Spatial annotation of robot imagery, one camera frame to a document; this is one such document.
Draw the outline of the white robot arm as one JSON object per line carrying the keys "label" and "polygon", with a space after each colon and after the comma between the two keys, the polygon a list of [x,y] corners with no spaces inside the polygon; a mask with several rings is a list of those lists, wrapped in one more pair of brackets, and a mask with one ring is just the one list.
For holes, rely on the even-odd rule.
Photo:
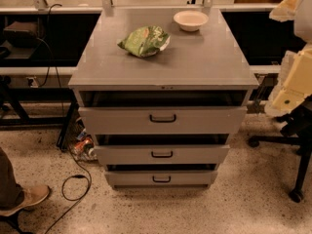
{"label": "white robot arm", "polygon": [[294,53],[286,51],[264,111],[282,116],[300,106],[312,95],[312,0],[283,0],[269,15],[273,20],[293,20],[293,33],[306,45]]}

